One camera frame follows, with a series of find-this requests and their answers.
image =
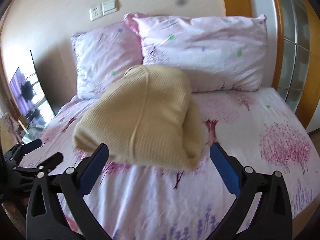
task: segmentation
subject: white switch plate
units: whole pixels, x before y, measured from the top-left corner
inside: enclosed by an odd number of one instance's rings
[[[91,21],[94,21],[94,20],[99,19],[100,17],[102,17],[103,16],[102,5],[99,4],[99,5],[95,6],[95,7],[90,8],[89,14],[90,14],[90,20]]]
[[[94,21],[102,16],[118,11],[117,0],[103,2],[89,10],[90,20]]]

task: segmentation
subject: ribbed fabric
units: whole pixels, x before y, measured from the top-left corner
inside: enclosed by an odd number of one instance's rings
[[[105,143],[118,163],[195,169],[204,140],[187,76],[177,68],[132,67],[84,114],[74,143],[86,152]]]

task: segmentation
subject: beige wall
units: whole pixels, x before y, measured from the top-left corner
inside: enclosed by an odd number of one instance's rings
[[[89,8],[106,0],[15,0],[0,36],[2,60],[10,80],[32,50],[48,100],[59,109],[76,94],[70,35],[118,21],[129,12],[189,17],[222,16],[221,0],[119,0],[120,10],[90,22]]]

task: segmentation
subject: silver screw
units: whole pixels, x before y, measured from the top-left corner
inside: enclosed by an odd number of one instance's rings
[[[43,171],[39,172],[38,175],[37,175],[38,178],[43,178],[43,176],[44,176],[44,172]]]
[[[244,168],[244,171],[245,171],[246,173],[253,173],[253,168],[251,168],[250,166],[246,166],[246,167]]]
[[[275,175],[276,175],[278,178],[281,178],[282,173],[281,173],[280,171],[276,171],[276,172],[275,172]]]
[[[75,172],[75,168],[74,167],[69,167],[69,168],[66,169],[66,173],[67,174],[72,174],[74,172]]]

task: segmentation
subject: pink fabric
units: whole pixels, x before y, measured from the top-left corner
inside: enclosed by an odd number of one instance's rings
[[[267,51],[264,15],[247,17],[146,17],[129,14],[138,24],[144,65],[181,68],[193,92],[257,90]]]
[[[124,22],[72,36],[78,98],[98,98],[126,70],[142,64],[140,39]]]
[[[320,193],[320,158],[305,129],[273,88],[256,92],[198,93],[208,127],[207,152],[193,171],[107,163],[92,192],[84,197],[95,218],[112,239],[205,240],[232,205],[235,196],[224,185],[209,157],[218,141],[243,166],[284,176],[293,217]],[[44,129],[43,146],[26,155],[22,167],[36,167],[57,151],[64,161],[51,174],[76,167],[87,153],[74,149],[76,123],[97,99],[73,98]],[[78,231],[63,197],[62,209]],[[259,198],[240,230],[248,227]]]

